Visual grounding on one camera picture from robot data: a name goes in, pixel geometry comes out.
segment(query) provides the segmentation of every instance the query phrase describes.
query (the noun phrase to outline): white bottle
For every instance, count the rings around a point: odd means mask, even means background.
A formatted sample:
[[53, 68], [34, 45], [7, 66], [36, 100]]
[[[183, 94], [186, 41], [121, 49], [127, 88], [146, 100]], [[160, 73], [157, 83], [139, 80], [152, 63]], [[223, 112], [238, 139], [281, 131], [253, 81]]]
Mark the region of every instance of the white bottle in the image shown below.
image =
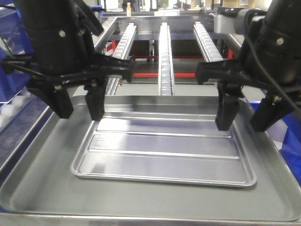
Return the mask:
[[127, 16], [132, 16], [132, 8], [131, 8], [131, 3], [127, 3]]

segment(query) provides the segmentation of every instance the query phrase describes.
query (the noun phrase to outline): metal rail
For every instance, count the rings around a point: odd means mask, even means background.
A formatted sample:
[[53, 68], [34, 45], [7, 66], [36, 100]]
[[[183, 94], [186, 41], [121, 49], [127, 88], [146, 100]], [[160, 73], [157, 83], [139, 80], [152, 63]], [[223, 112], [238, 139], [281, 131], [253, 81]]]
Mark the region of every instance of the metal rail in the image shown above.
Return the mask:
[[234, 55], [238, 56], [244, 39], [245, 37], [241, 34], [227, 34], [224, 38], [224, 41], [227, 46], [233, 51]]
[[103, 33], [100, 36], [93, 36], [94, 38], [94, 45], [95, 52], [101, 53], [103, 48], [105, 47], [105, 44], [110, 39], [110, 37], [113, 35], [115, 30], [117, 29], [117, 17], [111, 17], [106, 19], [103, 23]]
[[222, 61], [223, 58], [220, 52], [217, 50], [215, 44], [201, 22], [196, 22], [193, 28], [198, 46], [201, 49], [206, 62]]
[[174, 67], [170, 29], [167, 23], [162, 23], [160, 28], [158, 60], [158, 95], [172, 96], [174, 95]]
[[0, 186], [52, 112], [39, 98], [31, 97], [29, 103], [0, 132]]
[[[131, 47], [134, 42], [135, 34], [136, 34], [136, 26], [133, 23], [128, 24], [126, 31], [124, 32], [114, 54], [113, 57], [121, 60], [125, 60], [128, 58]], [[119, 85], [121, 76], [111, 75], [105, 94], [106, 95], [115, 95], [117, 87]]]

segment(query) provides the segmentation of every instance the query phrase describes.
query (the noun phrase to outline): small bottle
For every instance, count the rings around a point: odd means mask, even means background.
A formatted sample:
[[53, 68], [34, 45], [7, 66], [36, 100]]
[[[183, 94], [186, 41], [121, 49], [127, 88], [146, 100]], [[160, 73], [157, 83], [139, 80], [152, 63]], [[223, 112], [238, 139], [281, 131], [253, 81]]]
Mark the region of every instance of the small bottle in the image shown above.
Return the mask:
[[191, 8], [191, 9], [196, 8], [196, 0], [191, 0], [190, 8]]
[[127, 3], [127, 16], [132, 16], [132, 8], [131, 8], [131, 3]]

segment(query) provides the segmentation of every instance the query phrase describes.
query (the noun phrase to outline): silver baking tray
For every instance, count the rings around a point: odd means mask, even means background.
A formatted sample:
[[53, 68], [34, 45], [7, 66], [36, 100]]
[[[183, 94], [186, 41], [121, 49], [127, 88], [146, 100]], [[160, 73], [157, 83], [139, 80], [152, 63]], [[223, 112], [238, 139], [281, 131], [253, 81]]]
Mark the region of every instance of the silver baking tray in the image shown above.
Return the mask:
[[246, 187], [256, 176], [235, 125], [215, 115], [106, 112], [71, 165], [83, 178]]
[[[164, 113], [171, 114], [170, 118], [175, 114], [214, 115], [218, 106], [218, 97], [106, 97], [105, 101], [108, 113]], [[53, 114], [1, 186], [0, 205], [4, 210], [24, 220], [31, 218], [25, 216], [54, 216], [48, 220], [50, 225], [60, 222], [57, 216], [75, 219], [70, 225], [79, 219], [86, 219], [87, 225], [97, 224], [90, 219], [108, 219], [104, 224], [110, 224], [115, 222], [110, 220], [113, 218], [180, 219], [182, 225], [195, 221], [226, 225], [223, 222], [227, 220], [233, 221], [227, 225], [259, 225], [256, 221], [264, 221], [260, 225], [294, 221], [295, 225], [300, 219], [300, 186], [268, 135], [251, 128], [253, 112], [248, 103], [240, 101], [234, 131], [257, 180], [253, 186], [240, 188], [75, 176], [70, 165], [91, 119], [85, 97], [73, 97], [72, 102], [70, 119]]]

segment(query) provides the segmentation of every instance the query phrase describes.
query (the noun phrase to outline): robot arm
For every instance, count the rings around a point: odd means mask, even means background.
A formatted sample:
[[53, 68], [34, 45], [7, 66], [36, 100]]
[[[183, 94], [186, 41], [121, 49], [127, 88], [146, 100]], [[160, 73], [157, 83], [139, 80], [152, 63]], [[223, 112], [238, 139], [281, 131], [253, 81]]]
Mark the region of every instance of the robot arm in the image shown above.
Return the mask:
[[95, 53], [91, 33], [100, 35], [103, 28], [82, 0], [15, 0], [15, 5], [34, 53], [4, 59], [6, 73], [28, 73], [27, 89], [61, 118], [73, 112], [67, 88], [84, 85], [91, 118], [100, 120], [107, 75], [130, 80], [131, 62]]
[[245, 18], [245, 41], [237, 59], [199, 63], [199, 84], [209, 78], [218, 80], [219, 130], [231, 126], [239, 110], [243, 85], [267, 90], [251, 119], [256, 131], [267, 130], [294, 110], [301, 112], [297, 107], [301, 101], [300, 12], [298, 0], [273, 0], [267, 12], [247, 14], [253, 18]]

